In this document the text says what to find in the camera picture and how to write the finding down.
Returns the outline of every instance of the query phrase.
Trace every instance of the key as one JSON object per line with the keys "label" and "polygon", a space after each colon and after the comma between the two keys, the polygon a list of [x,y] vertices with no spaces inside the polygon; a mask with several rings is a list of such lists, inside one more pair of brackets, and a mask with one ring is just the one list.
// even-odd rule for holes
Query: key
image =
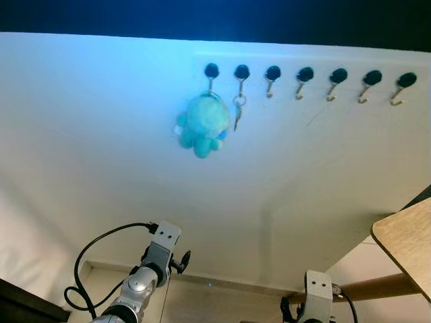
{"label": "key", "polygon": [[240,106],[239,104],[236,104],[235,107],[236,107],[236,118],[235,118],[234,131],[236,131],[236,127],[238,126],[238,121],[241,119],[241,115],[242,115],[242,106]]}

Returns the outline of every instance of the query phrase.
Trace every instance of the wooden table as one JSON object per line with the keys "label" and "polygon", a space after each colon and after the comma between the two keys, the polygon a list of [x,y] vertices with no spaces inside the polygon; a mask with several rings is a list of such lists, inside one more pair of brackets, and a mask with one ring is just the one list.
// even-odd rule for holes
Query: wooden table
{"label": "wooden table", "polygon": [[431,198],[377,221],[371,235],[431,301]]}
{"label": "wooden table", "polygon": [[[377,221],[371,234],[403,273],[341,288],[353,301],[417,293],[431,301],[431,198]],[[289,296],[290,303],[304,300],[303,293]]]}

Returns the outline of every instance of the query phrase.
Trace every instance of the black cable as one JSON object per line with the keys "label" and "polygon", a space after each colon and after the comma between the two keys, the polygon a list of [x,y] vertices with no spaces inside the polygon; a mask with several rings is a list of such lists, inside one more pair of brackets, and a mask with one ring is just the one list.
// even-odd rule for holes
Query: black cable
{"label": "black cable", "polygon": [[353,305],[353,302],[351,301],[351,299],[349,298],[349,296],[347,296],[347,294],[346,294],[344,291],[341,291],[341,294],[342,294],[342,295],[347,299],[347,301],[349,302],[350,309],[352,310],[353,322],[354,322],[354,323],[358,323],[358,316],[356,315],[355,305]]}
{"label": "black cable", "polygon": [[170,285],[170,279],[168,279],[168,286],[166,288],[166,294],[164,294],[163,307],[162,307],[162,315],[160,316],[160,321],[162,321],[162,318],[163,318],[164,306],[166,305],[166,298],[168,298],[169,285]]}
{"label": "black cable", "polygon": [[[90,312],[91,316],[93,319],[95,319],[97,317],[96,315],[96,307],[102,305],[102,303],[104,301],[106,301],[120,286],[121,284],[119,283],[110,293],[107,297],[105,297],[101,302],[99,302],[98,304],[96,304],[97,306],[95,306],[92,302],[92,300],[90,299],[90,296],[88,295],[86,289],[84,288],[84,286],[82,285],[81,279],[79,278],[78,275],[78,271],[79,271],[79,263],[81,262],[81,259],[83,257],[83,255],[86,253],[86,251],[93,245],[95,244],[97,241],[105,238],[106,236],[109,236],[110,234],[113,234],[117,231],[123,230],[123,229],[127,229],[129,227],[146,227],[149,229],[151,234],[154,234],[158,228],[158,225],[155,223],[130,223],[130,224],[126,224],[123,225],[121,227],[118,227],[116,229],[112,229],[108,232],[106,232],[105,234],[102,234],[101,236],[98,236],[96,239],[94,239],[93,241],[91,241],[87,246],[84,247],[84,249],[82,249],[82,251],[79,253],[78,257],[76,258],[75,261],[75,266],[73,268],[73,276],[75,277],[75,284],[77,287],[73,287],[73,286],[69,286],[65,289],[64,291],[64,296],[66,299],[66,302],[72,306],[73,308],[77,309],[77,310],[87,310]],[[81,308],[77,305],[75,305],[74,303],[71,302],[71,300],[68,298],[67,296],[67,292],[68,291],[75,291],[76,293],[78,293],[86,302],[87,307],[86,308]]]}
{"label": "black cable", "polygon": [[[117,286],[115,286],[113,289],[112,289],[112,291],[110,291],[109,292],[109,294],[103,299],[103,300],[101,300],[101,301],[99,301],[96,305],[94,305],[94,308],[98,308],[99,306],[101,306],[105,301],[107,301],[108,300],[108,298],[109,297],[111,297],[112,296],[112,294],[113,293],[115,293],[115,291],[118,289],[118,288],[120,288],[121,287],[121,285],[123,284],[123,281],[121,281],[120,283],[118,283],[118,285]],[[68,291],[75,291],[76,293],[78,293],[79,295],[81,295],[80,294],[80,292],[79,292],[79,289],[78,288],[76,288],[76,287],[74,287],[74,286],[69,286],[68,288],[66,288],[65,289],[65,291],[64,291],[64,296],[65,296],[65,299],[66,299],[66,303],[68,303],[71,307],[73,307],[75,310],[79,310],[79,311],[88,311],[88,308],[82,308],[81,306],[78,306],[78,305],[76,305],[76,304],[74,304],[70,299],[69,299],[69,296],[67,296],[67,292]]]}

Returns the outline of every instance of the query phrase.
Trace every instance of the black round hook base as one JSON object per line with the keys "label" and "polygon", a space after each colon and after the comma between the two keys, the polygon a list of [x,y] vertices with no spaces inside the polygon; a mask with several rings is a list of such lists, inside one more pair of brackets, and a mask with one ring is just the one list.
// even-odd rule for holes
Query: black round hook base
{"label": "black round hook base", "polygon": [[210,63],[205,68],[205,75],[207,77],[210,77],[212,79],[215,79],[220,72],[218,71],[218,66],[214,63]]}
{"label": "black round hook base", "polygon": [[409,87],[412,86],[416,80],[418,79],[418,77],[416,76],[415,73],[406,73],[403,74],[397,81],[398,86],[400,87]]}
{"label": "black round hook base", "polygon": [[298,81],[303,83],[310,81],[313,77],[314,77],[314,71],[312,70],[311,67],[304,67],[296,75],[296,78],[298,79]]}
{"label": "black round hook base", "polygon": [[271,66],[267,69],[265,74],[266,78],[270,81],[275,81],[281,76],[281,69],[278,66]]}
{"label": "black round hook base", "polygon": [[364,83],[369,86],[376,85],[381,81],[382,81],[382,73],[377,70],[368,72],[364,77]]}
{"label": "black round hook base", "polygon": [[235,70],[235,77],[238,79],[246,79],[250,76],[250,70],[247,65],[239,65]]}
{"label": "black round hook base", "polygon": [[339,84],[347,79],[347,71],[345,69],[336,69],[329,77],[332,83]]}

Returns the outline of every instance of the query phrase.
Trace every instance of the teal plush toy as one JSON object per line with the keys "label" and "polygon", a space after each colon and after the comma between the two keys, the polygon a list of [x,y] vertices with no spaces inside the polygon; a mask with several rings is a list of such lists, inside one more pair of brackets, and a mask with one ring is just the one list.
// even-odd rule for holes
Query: teal plush toy
{"label": "teal plush toy", "polygon": [[228,134],[229,111],[222,99],[213,92],[205,92],[194,98],[176,121],[180,128],[180,145],[193,147],[198,158],[208,157],[211,150],[223,147]]}

